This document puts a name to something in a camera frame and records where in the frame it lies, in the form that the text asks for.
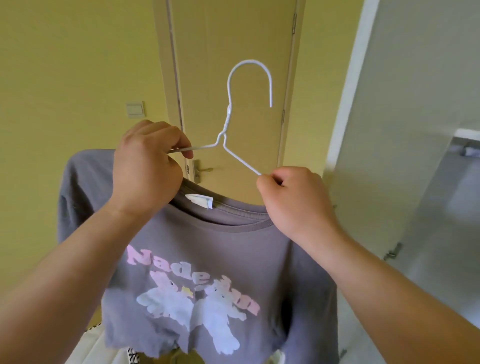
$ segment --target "cherub illustration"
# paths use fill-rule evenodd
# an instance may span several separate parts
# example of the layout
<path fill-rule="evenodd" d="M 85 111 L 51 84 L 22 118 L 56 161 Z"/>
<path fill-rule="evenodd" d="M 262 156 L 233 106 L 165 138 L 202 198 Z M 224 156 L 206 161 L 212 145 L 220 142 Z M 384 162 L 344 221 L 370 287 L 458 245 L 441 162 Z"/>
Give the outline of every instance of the cherub illustration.
<path fill-rule="evenodd" d="M 240 347 L 239 341 L 230 331 L 228 318 L 247 319 L 247 315 L 239 312 L 233 305 L 234 297 L 230 292 L 231 280 L 222 276 L 214 280 L 211 286 L 203 287 L 206 297 L 197 301 L 193 308 L 191 330 L 204 325 L 213 338 L 213 344 L 219 354 L 231 355 Z"/>
<path fill-rule="evenodd" d="M 189 297 L 193 297 L 193 293 L 185 287 L 179 292 L 178 286 L 164 272 L 151 271 L 150 276 L 158 287 L 142 293 L 137 302 L 153 317 L 170 317 L 190 330 L 193 302 Z"/>

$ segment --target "t-shirt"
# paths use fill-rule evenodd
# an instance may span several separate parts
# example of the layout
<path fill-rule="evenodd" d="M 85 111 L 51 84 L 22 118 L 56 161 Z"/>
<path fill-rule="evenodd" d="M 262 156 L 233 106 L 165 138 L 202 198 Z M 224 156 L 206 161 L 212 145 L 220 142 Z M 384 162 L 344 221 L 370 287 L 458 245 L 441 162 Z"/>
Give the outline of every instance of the t-shirt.
<path fill-rule="evenodd" d="M 113 150 L 74 155 L 63 175 L 59 241 L 112 194 Z M 186 194 L 214 199 L 213 209 Z M 158 357 L 180 347 L 206 364 L 338 363 L 336 285 L 264 206 L 184 180 L 130 242 L 102 298 L 106 344 Z"/>

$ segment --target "wooden door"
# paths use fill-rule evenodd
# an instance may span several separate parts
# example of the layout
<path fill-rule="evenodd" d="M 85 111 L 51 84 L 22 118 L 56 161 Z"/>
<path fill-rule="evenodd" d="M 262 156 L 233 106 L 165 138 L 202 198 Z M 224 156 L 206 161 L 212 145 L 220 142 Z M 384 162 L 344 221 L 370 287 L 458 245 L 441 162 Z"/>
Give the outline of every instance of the wooden door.
<path fill-rule="evenodd" d="M 184 131 L 194 146 L 215 142 L 227 114 L 227 78 L 232 76 L 228 146 L 262 173 L 276 166 L 288 79 L 295 0 L 171 0 L 169 16 Z M 261 204 L 257 176 L 222 146 L 195 151 L 203 187 L 243 202 Z"/>

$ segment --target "wire hanger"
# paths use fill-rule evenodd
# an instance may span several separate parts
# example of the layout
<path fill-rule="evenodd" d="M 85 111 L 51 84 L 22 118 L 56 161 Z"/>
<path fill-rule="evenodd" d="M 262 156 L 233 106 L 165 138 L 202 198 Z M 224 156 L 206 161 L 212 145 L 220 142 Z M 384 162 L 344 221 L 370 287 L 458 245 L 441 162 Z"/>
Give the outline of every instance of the wire hanger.
<path fill-rule="evenodd" d="M 259 176 L 261 175 L 261 173 L 259 171 L 257 171 L 255 168 L 253 168 L 250 164 L 248 164 L 247 162 L 245 162 L 242 158 L 240 158 L 239 156 L 237 156 L 235 153 L 233 153 L 230 149 L 227 148 L 227 129 L 228 129 L 228 124 L 230 123 L 230 116 L 232 114 L 232 94 L 231 94 L 231 91 L 230 91 L 230 80 L 232 78 L 232 75 L 233 73 L 237 70 L 237 68 L 239 68 L 240 66 L 243 66 L 244 64 L 258 64 L 260 67 L 262 67 L 264 69 L 264 71 L 267 73 L 268 75 L 268 81 L 269 81 L 269 84 L 270 84 L 270 107 L 273 106 L 273 96 L 272 96 L 272 75 L 270 74 L 270 71 L 268 70 L 268 68 L 261 62 L 257 61 L 257 60 L 244 60 L 240 63 L 238 63 L 235 67 L 232 68 L 232 70 L 230 71 L 230 75 L 228 75 L 228 81 L 227 81 L 227 91 L 228 91 L 228 107 L 227 107 L 227 119 L 225 120 L 225 124 L 223 126 L 223 130 L 218 134 L 217 138 L 216 138 L 216 142 L 214 144 L 209 144 L 207 146 L 193 146 L 193 147 L 190 147 L 190 148 L 182 148 L 182 149 L 173 149 L 173 150 L 170 150 L 168 153 L 178 153 L 178 152 L 186 152 L 188 150 L 197 150 L 197 149 L 207 149 L 207 148 L 213 148 L 215 146 L 218 145 L 218 143 L 220 142 L 220 138 L 221 136 L 223 135 L 223 148 L 229 152 L 234 158 L 236 158 L 238 161 L 240 161 L 241 163 L 243 163 L 244 166 L 250 168 L 250 170 L 252 170 L 253 172 L 255 172 L 256 174 L 258 174 Z"/>

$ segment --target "light switch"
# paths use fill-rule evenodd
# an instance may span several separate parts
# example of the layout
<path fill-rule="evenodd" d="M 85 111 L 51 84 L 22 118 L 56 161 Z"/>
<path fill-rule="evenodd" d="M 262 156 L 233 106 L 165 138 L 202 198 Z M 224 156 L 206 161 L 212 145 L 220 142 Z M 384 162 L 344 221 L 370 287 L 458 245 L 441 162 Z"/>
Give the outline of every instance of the light switch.
<path fill-rule="evenodd" d="M 130 119 L 139 119 L 145 117 L 144 102 L 129 102 L 127 104 L 127 114 Z"/>

